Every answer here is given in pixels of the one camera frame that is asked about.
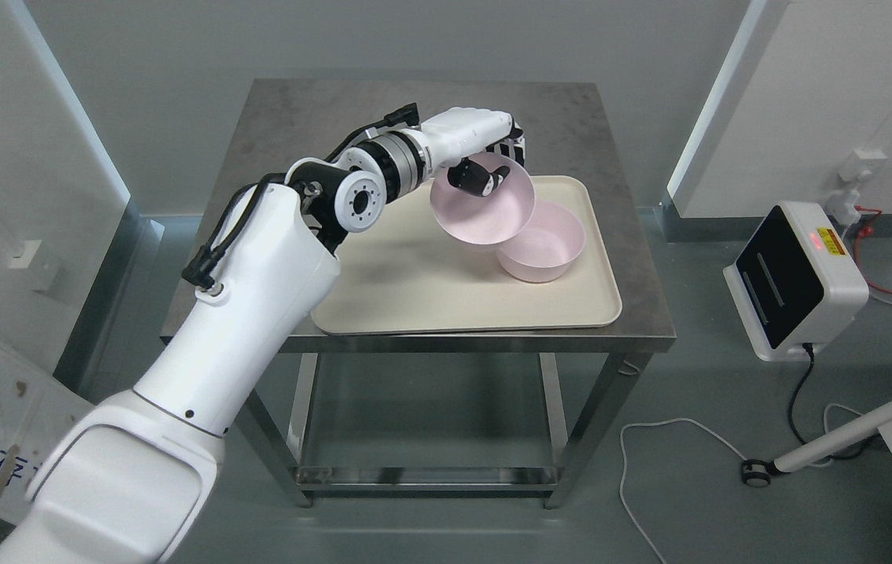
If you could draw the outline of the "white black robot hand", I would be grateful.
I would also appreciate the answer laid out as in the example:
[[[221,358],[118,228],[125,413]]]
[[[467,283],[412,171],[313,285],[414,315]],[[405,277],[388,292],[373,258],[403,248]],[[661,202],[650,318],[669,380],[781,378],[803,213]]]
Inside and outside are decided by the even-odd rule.
[[[523,128],[509,114],[486,108],[453,107],[421,122],[413,134],[425,152],[428,176],[446,171],[448,183],[475,197],[488,197],[510,174],[507,165],[489,170],[471,160],[482,151],[496,151],[525,164]]]

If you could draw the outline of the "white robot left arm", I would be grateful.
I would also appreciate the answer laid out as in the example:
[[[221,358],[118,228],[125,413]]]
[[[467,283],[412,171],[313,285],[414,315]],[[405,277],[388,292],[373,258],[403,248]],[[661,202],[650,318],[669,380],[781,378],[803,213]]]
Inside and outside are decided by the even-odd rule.
[[[231,197],[183,270],[195,304],[128,390],[99,403],[31,480],[0,563],[163,563],[222,468],[224,438],[274,354],[330,292],[336,248],[441,168],[416,103]]]

